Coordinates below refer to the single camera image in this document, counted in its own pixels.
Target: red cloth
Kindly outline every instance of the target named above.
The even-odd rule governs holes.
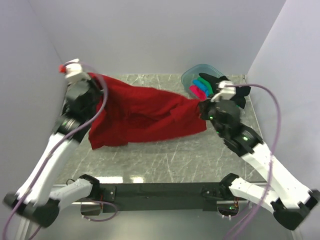
[[[199,118],[198,99],[131,86],[108,76],[103,79],[109,90],[108,100],[89,132],[92,149],[163,141],[206,130],[206,122]]]

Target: green cloth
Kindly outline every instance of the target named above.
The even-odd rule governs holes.
[[[209,91],[209,95],[214,94],[214,91],[212,90],[211,84],[208,81],[204,80],[202,77],[198,77],[197,80],[206,86],[206,88]]]

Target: gray wall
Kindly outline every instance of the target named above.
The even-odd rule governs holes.
[[[38,162],[66,86],[58,74],[61,62],[27,1],[2,0],[0,22],[2,201],[7,192],[18,190]],[[8,215],[0,204],[1,231]]]
[[[30,0],[63,61],[103,74],[246,74],[285,0]]]
[[[269,87],[282,110],[277,158],[304,184],[320,189],[320,1],[287,0],[248,73]],[[262,90],[252,102],[264,138],[275,134],[275,107]],[[301,226],[304,239],[320,239],[320,207]]]

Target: gray marble surface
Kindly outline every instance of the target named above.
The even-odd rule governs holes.
[[[134,86],[154,87],[188,96],[179,74],[132,74],[112,76]],[[243,75],[228,76],[244,83]],[[254,109],[247,98],[242,114],[244,124],[260,132]],[[68,160],[56,184],[82,174],[98,177],[104,183],[189,183],[219,182],[229,173],[250,182],[263,178],[245,161],[231,152],[210,123],[196,135],[169,141],[130,143],[122,147],[92,150],[86,137]]]

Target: pink cloth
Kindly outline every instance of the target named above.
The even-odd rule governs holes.
[[[189,87],[190,91],[198,97],[201,101],[204,101],[207,99],[207,96],[204,91],[202,91],[200,88],[198,88],[196,85],[191,85]]]

